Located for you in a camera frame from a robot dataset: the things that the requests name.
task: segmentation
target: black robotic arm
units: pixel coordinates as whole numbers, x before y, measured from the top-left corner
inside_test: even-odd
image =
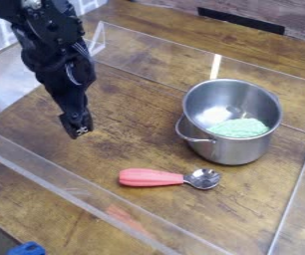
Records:
[[[22,58],[63,110],[71,138],[94,130],[86,90],[96,80],[83,40],[83,22],[68,0],[0,0],[0,19],[11,22]]]

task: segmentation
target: green sponge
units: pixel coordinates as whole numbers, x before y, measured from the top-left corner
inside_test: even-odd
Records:
[[[266,133],[270,128],[257,119],[237,119],[222,122],[207,130],[224,136],[246,138]]]

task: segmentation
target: spoon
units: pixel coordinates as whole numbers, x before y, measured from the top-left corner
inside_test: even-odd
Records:
[[[130,168],[121,171],[121,184],[127,186],[166,186],[187,183],[198,189],[210,189],[219,183],[221,174],[211,169],[199,169],[193,174]]]

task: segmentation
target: pot rim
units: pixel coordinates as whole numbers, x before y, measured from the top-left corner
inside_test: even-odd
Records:
[[[187,113],[187,108],[186,108],[186,102],[187,102],[187,99],[190,97],[190,94],[193,93],[193,91],[195,91],[202,85],[206,85],[206,84],[211,84],[214,82],[240,82],[240,83],[244,83],[244,84],[248,84],[249,86],[252,87],[256,87],[258,90],[261,90],[268,96],[269,98],[273,100],[277,108],[278,108],[278,112],[280,112],[280,118],[277,120],[277,123],[274,125],[274,127],[264,134],[258,135],[258,136],[253,136],[253,137],[230,137],[230,136],[224,136],[221,134],[217,134],[209,130],[206,130],[205,128],[201,127],[201,125],[198,125],[195,123],[195,121],[193,120],[193,118],[190,117],[189,113]],[[221,138],[225,138],[225,139],[232,139],[232,140],[252,140],[252,139],[257,139],[257,138],[262,138],[264,136],[268,136],[269,134],[272,134],[278,126],[281,125],[281,122],[282,122],[282,118],[284,118],[284,113],[282,113],[282,106],[280,104],[280,100],[278,100],[278,97],[276,96],[276,94],[273,94],[272,92],[269,92],[268,90],[265,90],[262,87],[260,87],[258,85],[253,84],[253,83],[249,83],[246,81],[242,81],[242,80],[237,80],[237,79],[213,79],[213,80],[207,80],[202,83],[199,83],[198,85],[195,85],[186,93],[185,97],[183,97],[183,100],[182,100],[182,108],[183,108],[183,113],[189,119],[189,121],[195,125],[197,128],[199,128],[205,133],[207,133],[209,135],[211,135],[213,137],[221,137]]]

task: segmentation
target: metal pot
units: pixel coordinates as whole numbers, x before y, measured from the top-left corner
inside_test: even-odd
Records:
[[[218,79],[190,89],[182,107],[183,115],[175,131],[207,160],[238,165],[254,161],[266,153],[282,120],[282,109],[274,94],[248,82]],[[258,119],[270,127],[269,132],[234,138],[207,130],[221,122],[241,118]]]

